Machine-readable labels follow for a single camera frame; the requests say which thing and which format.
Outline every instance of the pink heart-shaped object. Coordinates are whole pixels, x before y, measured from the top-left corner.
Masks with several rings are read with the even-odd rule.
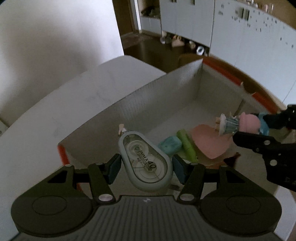
[[[210,159],[222,155],[233,142],[232,134],[219,136],[214,128],[203,124],[192,129],[191,137],[200,151]]]

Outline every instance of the dark floor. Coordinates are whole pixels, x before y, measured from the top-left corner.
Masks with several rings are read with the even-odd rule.
[[[159,37],[141,41],[123,51],[125,55],[142,60],[166,73],[177,69],[181,54],[191,52],[187,46],[172,48],[171,44],[162,44]]]

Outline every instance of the electrical outlet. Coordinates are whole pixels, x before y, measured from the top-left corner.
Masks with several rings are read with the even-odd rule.
[[[8,127],[2,121],[0,121],[0,136],[2,136],[7,129]]]

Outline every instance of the silver bolt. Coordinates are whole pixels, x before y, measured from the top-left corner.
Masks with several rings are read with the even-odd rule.
[[[194,199],[194,196],[190,193],[184,193],[180,196],[180,199],[185,202],[190,202]]]
[[[277,161],[276,160],[271,160],[269,164],[274,167],[274,166],[277,165]]]
[[[109,202],[109,201],[111,201],[112,199],[113,199],[113,196],[110,195],[110,194],[107,194],[107,193],[105,193],[105,194],[101,194],[101,195],[99,196],[99,200],[102,201],[102,202]]]

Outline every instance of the correction tape reel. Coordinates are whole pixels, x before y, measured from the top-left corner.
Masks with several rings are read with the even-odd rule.
[[[171,160],[143,134],[127,131],[118,145],[128,177],[136,188],[154,192],[170,184]]]

